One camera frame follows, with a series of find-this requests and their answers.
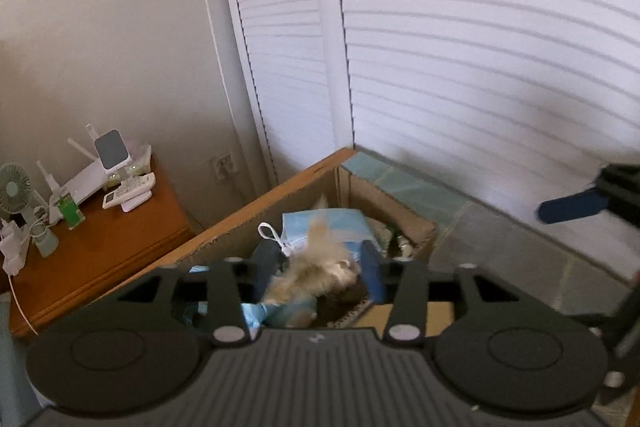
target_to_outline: small desk fan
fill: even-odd
[[[36,221],[36,215],[31,206],[32,196],[44,201],[31,186],[31,180],[24,168],[15,163],[7,163],[0,167],[0,208],[2,210],[9,214],[21,214],[27,225],[31,226]]]

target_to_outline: logo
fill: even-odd
[[[309,342],[313,342],[314,344],[320,344],[325,339],[326,339],[326,336],[324,336],[322,333],[318,333],[317,335],[309,337]]]

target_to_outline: electrical socket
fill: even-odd
[[[213,172],[215,172],[216,178],[219,180],[225,180],[229,174],[236,174],[236,172],[238,172],[238,166],[231,151],[218,158],[214,158],[211,162],[211,167],[213,167]]]

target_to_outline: white wall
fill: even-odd
[[[89,146],[91,121],[149,142],[203,225],[239,208],[209,166],[233,151],[239,188],[253,194],[234,119],[252,173],[263,180],[259,191],[266,172],[246,91],[234,84],[242,77],[238,51],[226,42],[233,32],[225,2],[213,0],[210,10],[218,48],[223,39],[219,62],[205,0],[0,0],[0,162],[25,165],[48,194],[35,159],[59,180],[73,175],[86,161],[65,141]]]

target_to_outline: open cardboard box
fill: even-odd
[[[330,207],[357,208],[366,216],[392,223],[417,246],[414,257],[428,260],[436,239],[436,225],[343,167],[342,163],[353,154],[354,151],[349,149],[335,152],[160,258],[123,284],[158,266],[178,263],[193,266],[226,257],[250,257],[261,240],[257,232],[261,222],[271,223],[280,231],[283,213],[308,210],[323,194]],[[370,309],[355,327],[373,327],[382,334],[390,306]],[[430,303],[426,333],[437,334],[451,321],[448,303]]]

